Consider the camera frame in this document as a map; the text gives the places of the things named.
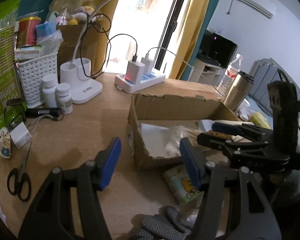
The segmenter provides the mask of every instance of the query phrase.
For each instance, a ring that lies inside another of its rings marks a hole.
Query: white desk lamp
[[[74,104],[83,104],[88,102],[102,91],[102,84],[84,74],[81,60],[75,59],[81,38],[88,27],[88,23],[97,14],[97,12],[111,0],[104,0],[100,3],[94,12],[89,16],[88,21],[83,25],[79,35],[77,44],[74,49],[72,60],[66,62],[60,67],[60,81],[70,84],[72,100]],[[91,61],[87,58],[82,58],[85,73],[91,73]]]

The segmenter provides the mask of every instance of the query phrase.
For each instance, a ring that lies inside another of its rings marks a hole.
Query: water bottle
[[[223,76],[220,84],[217,87],[217,90],[221,95],[226,96],[232,80],[236,77],[237,73],[241,69],[242,59],[243,56],[237,54],[236,59],[230,62],[228,68],[226,69],[225,75]]]

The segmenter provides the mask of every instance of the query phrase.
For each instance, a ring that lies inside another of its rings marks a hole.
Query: wooden table
[[[98,192],[101,207],[112,237],[126,239],[129,231],[140,222],[139,214],[156,214],[165,205],[178,206],[162,173],[167,168],[136,171],[128,144],[127,117],[131,95],[114,86],[115,74],[104,73],[98,78],[103,92],[82,105],[61,122],[42,120],[34,131],[27,173],[32,184],[31,200],[21,202],[7,190],[7,175],[18,167],[25,149],[12,149],[12,158],[0,158],[0,202],[6,215],[9,229],[18,235],[30,203],[48,173],[55,166],[64,170],[79,167],[103,150],[111,138],[122,141],[122,152],[110,185]],[[163,83],[140,91],[145,94],[181,96],[202,95],[217,99],[215,90],[208,85],[166,80]]]

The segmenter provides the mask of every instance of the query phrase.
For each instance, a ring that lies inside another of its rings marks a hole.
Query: power strip
[[[131,82],[127,81],[125,77],[125,74],[116,75],[114,85],[116,85],[124,92],[131,94],[141,89],[151,87],[155,84],[163,82],[166,78],[166,75],[154,68],[149,75],[142,76],[141,83],[138,85],[132,84]]]

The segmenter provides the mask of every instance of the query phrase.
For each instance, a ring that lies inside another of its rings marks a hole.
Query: bolt
[[[214,161],[207,161],[206,165],[209,167],[209,168],[214,168],[216,166],[216,163]]]
[[[240,170],[241,170],[242,173],[245,173],[245,174],[248,174],[248,173],[250,172],[249,168],[248,168],[248,167],[245,167],[245,166],[242,166],[242,167],[240,168]]]
[[[87,161],[87,162],[86,162],[86,165],[89,166],[89,167],[93,167],[94,164],[95,164],[94,161]]]
[[[54,174],[58,174],[60,171],[61,171],[61,169],[59,167],[54,167],[52,169],[52,173],[54,173]]]

